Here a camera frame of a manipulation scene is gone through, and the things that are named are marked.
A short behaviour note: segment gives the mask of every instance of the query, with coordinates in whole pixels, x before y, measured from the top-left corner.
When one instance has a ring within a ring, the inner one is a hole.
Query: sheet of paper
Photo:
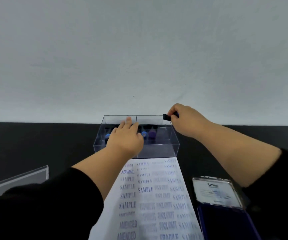
[[[131,159],[89,240],[203,240],[176,157]]]

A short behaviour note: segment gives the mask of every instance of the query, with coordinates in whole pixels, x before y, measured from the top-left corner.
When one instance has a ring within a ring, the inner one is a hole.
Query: transparent tray
[[[94,142],[95,152],[106,147],[107,135],[111,133],[112,129],[118,127],[120,122],[125,120],[126,117],[126,115],[104,116]],[[144,147],[134,158],[177,156],[179,142],[170,121],[163,120],[162,115],[134,115],[130,117],[133,123],[139,123],[138,132],[146,134]]]
[[[26,173],[22,173],[15,177],[10,177],[6,180],[0,181],[0,196],[10,188],[33,184],[42,183],[48,179],[48,166],[44,166]]]

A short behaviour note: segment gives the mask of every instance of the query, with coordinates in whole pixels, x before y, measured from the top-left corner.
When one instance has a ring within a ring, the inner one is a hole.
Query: table surface
[[[288,126],[228,126],[248,136],[288,149]],[[0,122],[0,181],[49,166],[52,178],[94,153],[99,124]],[[198,141],[177,134],[178,163],[194,202],[191,179],[212,176],[231,179]]]

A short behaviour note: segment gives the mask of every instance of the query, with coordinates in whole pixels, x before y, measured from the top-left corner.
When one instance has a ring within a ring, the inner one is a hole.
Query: black shirt
[[[260,234],[288,239],[288,151],[282,150],[244,192]],[[70,168],[42,184],[14,187],[0,196],[0,239],[88,239],[103,207],[94,182]]]

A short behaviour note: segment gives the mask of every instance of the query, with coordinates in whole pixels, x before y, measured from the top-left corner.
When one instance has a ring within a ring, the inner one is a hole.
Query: gray wall
[[[99,123],[175,102],[288,125],[288,0],[0,0],[0,121]]]

